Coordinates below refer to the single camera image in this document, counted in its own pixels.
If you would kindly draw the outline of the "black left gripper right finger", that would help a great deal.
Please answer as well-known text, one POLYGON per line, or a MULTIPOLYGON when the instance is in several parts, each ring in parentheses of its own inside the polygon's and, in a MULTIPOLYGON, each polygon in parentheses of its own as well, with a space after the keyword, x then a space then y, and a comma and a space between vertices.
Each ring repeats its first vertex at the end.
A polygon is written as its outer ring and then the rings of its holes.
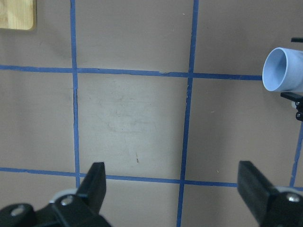
POLYGON ((259 225, 263 224, 276 188, 250 161, 238 164, 238 193, 259 225))

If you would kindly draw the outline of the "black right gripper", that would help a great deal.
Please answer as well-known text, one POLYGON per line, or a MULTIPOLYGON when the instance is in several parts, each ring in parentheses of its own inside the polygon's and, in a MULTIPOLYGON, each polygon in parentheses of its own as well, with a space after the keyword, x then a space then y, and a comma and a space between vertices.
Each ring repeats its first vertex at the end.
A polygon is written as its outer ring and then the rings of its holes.
POLYGON ((280 96, 290 100, 292 102, 292 107, 297 110, 296 120, 303 121, 303 96, 293 93, 293 92, 282 92, 280 96))

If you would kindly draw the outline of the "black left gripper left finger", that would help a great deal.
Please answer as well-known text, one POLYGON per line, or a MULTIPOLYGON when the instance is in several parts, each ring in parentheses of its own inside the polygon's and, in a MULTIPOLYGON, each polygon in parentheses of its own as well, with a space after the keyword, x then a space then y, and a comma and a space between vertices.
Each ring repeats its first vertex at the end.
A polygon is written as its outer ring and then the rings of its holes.
POLYGON ((99 214, 106 195, 106 172, 104 162, 95 162, 76 191, 84 203, 99 214))

